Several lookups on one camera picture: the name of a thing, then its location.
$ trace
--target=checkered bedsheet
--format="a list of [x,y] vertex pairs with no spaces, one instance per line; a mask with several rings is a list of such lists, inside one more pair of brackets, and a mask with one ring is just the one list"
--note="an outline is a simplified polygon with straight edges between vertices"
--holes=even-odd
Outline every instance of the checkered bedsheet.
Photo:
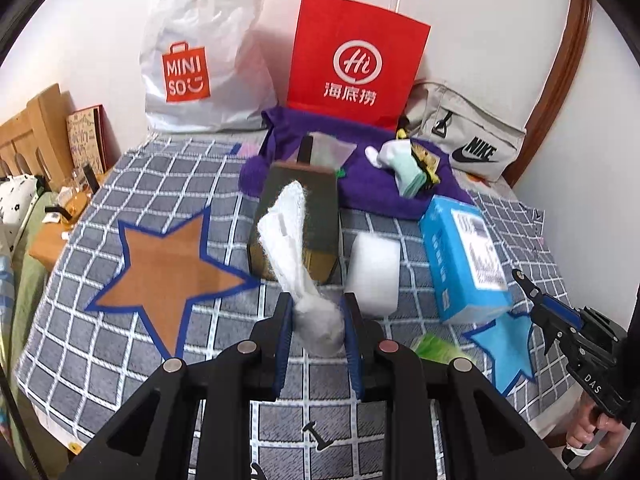
[[[238,191],[242,159],[228,144],[160,139],[127,152],[82,216],[66,245],[37,309],[30,339],[18,364],[18,384],[50,420],[87,442],[160,364],[161,357],[137,314],[85,312],[92,297],[123,266],[116,220],[166,231],[211,204],[209,254],[248,270],[246,242],[257,200]],[[518,265],[544,290],[567,301],[562,279],[542,243],[542,216],[517,202],[481,195],[481,207],[506,276]],[[339,266],[322,293],[338,300],[351,245],[360,231],[397,239],[402,247],[398,310],[382,326],[405,345],[426,332],[451,341],[475,359],[490,377],[492,363],[465,340],[470,326],[443,326],[417,222],[354,210],[340,212]],[[516,309],[527,308],[510,283]],[[256,320],[273,313],[280,288],[259,288],[193,308],[184,359],[210,359],[249,336]],[[530,354],[537,383],[521,379],[508,396],[527,421],[547,409],[570,385],[564,358],[554,346],[543,356],[542,333],[535,329]],[[323,452],[308,431],[309,421],[335,442]],[[385,409],[359,404],[350,388],[343,356],[308,354],[294,337],[287,380],[276,403],[252,404],[252,461],[270,480],[376,478],[382,473]],[[437,420],[434,436],[438,473],[444,475]],[[196,426],[193,474],[200,437]]]

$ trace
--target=white pillow with black spots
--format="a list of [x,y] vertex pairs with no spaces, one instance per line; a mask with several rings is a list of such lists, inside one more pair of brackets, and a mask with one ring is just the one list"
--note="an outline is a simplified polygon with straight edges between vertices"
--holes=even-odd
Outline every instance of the white pillow with black spots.
[[14,247],[38,201],[38,179],[33,175],[10,176],[0,184],[0,218],[4,224],[6,241],[14,255]]

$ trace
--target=blue box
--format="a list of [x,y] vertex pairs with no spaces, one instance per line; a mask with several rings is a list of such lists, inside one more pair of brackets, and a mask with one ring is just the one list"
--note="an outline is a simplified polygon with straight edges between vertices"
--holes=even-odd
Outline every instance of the blue box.
[[488,323],[513,307],[480,210],[436,195],[420,219],[436,305],[446,323]]

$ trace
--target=star pattern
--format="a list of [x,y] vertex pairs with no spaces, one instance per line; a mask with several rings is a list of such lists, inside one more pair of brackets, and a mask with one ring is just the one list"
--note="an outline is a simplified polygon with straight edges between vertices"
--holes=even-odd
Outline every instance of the star pattern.
[[192,306],[260,282],[207,254],[210,208],[165,234],[118,222],[124,267],[87,306],[137,312],[162,357],[181,357]]
[[529,355],[529,337],[533,324],[529,314],[507,312],[480,328],[463,333],[494,362],[492,381],[504,396],[521,376],[534,380]]

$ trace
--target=purple cloth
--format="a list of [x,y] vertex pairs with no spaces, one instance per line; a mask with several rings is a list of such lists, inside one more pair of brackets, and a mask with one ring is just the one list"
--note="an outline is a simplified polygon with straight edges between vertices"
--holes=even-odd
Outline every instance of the purple cloth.
[[440,183],[432,190],[422,190],[415,198],[408,199],[398,193],[393,172],[374,168],[364,155],[367,146],[379,150],[382,144],[391,140],[393,137],[389,131],[281,106],[265,110],[262,115],[270,124],[270,132],[260,154],[250,158],[240,171],[239,187],[247,195],[260,196],[272,162],[289,158],[309,132],[322,132],[358,146],[343,166],[346,176],[338,179],[341,207],[417,220],[422,217],[435,193],[473,205],[451,172],[449,155],[430,142],[417,141],[440,157]]

